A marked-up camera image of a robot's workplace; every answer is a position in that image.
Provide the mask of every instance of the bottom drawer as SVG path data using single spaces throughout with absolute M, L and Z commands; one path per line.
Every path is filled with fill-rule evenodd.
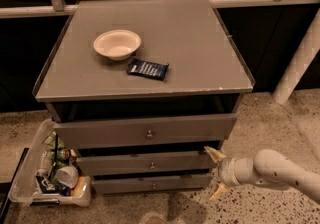
M 212 174 L 165 176 L 139 179 L 96 180 L 93 188 L 99 194 L 201 189 L 210 184 Z

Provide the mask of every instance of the plastic bin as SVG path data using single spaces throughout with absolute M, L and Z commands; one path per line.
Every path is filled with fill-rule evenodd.
M 77 196 L 62 196 L 60 194 L 41 194 L 38 192 L 35 173 L 39 167 L 41 154 L 48 149 L 42 144 L 53 130 L 54 122 L 50 119 L 43 121 L 37 130 L 31 147 L 13 180 L 9 198 L 12 202 L 31 204 L 76 204 L 81 207 L 89 206 L 91 202 L 91 179 L 85 176 L 82 184 L 76 186 Z

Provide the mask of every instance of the white pole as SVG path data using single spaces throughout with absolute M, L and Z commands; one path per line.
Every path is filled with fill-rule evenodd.
M 289 66 L 273 93 L 273 99 L 283 105 L 308 69 L 320 49 L 320 10 L 314 17 Z

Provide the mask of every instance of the table top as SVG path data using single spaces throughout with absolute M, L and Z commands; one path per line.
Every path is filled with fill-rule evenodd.
M 164 81 L 129 76 L 93 48 L 102 33 L 142 39 L 136 58 L 169 63 Z M 208 0 L 82 1 L 36 93 L 39 102 L 249 92 L 253 85 Z

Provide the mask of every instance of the drawer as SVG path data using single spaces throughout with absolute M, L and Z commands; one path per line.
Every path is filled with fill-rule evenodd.
M 123 156 L 80 157 L 77 163 L 89 176 L 212 169 L 214 163 L 204 152 L 174 152 Z
M 211 179 L 212 174 L 121 180 L 96 180 L 92 182 L 92 186 L 99 194 L 154 192 L 202 189 L 210 184 Z
M 224 140 L 236 114 L 59 123 L 56 132 L 73 149 Z

